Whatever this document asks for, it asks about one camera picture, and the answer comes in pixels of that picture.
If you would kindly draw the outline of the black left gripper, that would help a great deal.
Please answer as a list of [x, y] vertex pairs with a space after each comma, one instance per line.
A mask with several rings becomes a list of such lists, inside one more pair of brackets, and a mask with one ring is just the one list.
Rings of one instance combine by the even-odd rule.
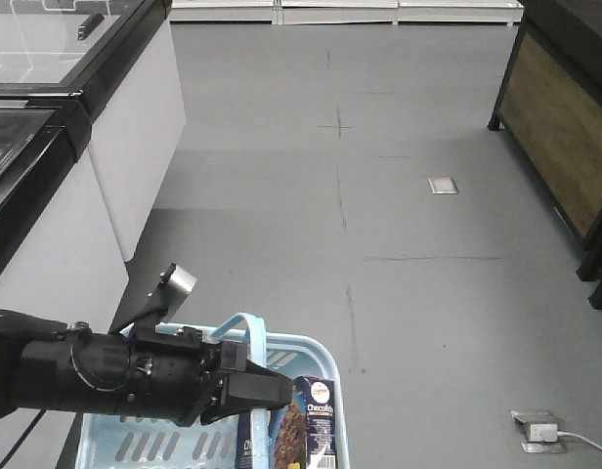
[[173, 335], [134, 325], [129, 346], [126, 415], [188, 427], [291, 402], [292, 379], [248, 361], [243, 343], [208, 343], [192, 327]]

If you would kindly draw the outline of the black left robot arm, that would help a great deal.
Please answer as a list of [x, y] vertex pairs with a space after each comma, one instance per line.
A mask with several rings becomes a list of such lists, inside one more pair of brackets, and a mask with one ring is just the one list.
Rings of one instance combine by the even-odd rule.
[[207, 343], [135, 324], [95, 333], [0, 309], [0, 419], [19, 408], [159, 418], [208, 425], [291, 401], [290, 378], [252, 362], [245, 344]]

